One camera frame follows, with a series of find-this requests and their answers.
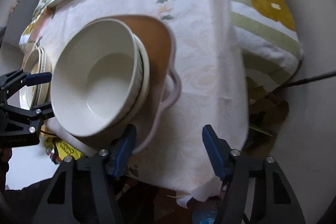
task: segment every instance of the metal bolt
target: metal bolt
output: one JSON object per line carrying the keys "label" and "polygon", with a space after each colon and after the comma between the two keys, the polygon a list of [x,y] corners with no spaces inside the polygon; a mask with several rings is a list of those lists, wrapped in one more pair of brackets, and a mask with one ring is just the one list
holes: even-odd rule
{"label": "metal bolt", "polygon": [[240,151],[238,149],[232,149],[231,150],[231,154],[235,157],[239,156],[240,155]]}
{"label": "metal bolt", "polygon": [[109,153],[109,151],[107,149],[102,149],[99,151],[99,155],[104,157]]}
{"label": "metal bolt", "polygon": [[66,156],[66,157],[63,159],[63,161],[65,161],[65,162],[70,162],[70,161],[72,161],[72,159],[73,159],[72,156]]}
{"label": "metal bolt", "polygon": [[272,156],[268,156],[268,157],[266,158],[266,161],[267,161],[269,164],[272,164],[272,163],[275,162],[275,158],[273,158]]}

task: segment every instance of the bedding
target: bedding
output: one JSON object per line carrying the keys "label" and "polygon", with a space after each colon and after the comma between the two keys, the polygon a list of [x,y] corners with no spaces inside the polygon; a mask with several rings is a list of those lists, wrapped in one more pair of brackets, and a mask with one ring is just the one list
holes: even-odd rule
{"label": "bedding", "polygon": [[[231,19],[242,49],[250,102],[265,97],[286,82],[302,59],[302,47],[285,0],[230,0]],[[20,48],[36,42],[45,18],[60,0],[40,0],[31,24],[23,32]],[[162,20],[174,20],[165,16]]]}

